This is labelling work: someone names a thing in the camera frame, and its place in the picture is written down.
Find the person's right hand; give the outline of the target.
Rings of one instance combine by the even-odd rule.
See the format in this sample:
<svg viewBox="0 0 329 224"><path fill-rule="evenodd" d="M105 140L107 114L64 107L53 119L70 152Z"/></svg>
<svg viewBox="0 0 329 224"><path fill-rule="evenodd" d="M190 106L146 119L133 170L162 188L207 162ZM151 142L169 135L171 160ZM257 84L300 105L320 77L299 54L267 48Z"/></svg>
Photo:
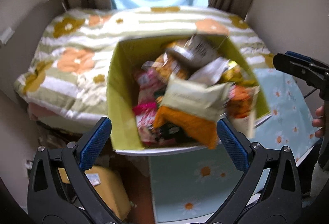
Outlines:
<svg viewBox="0 0 329 224"><path fill-rule="evenodd" d="M324 105L317 108L315 111L316 118L312 121L312 126L317 128L315 132L315 137L320 138L324 136L324 126L325 126L325 108Z"/></svg>

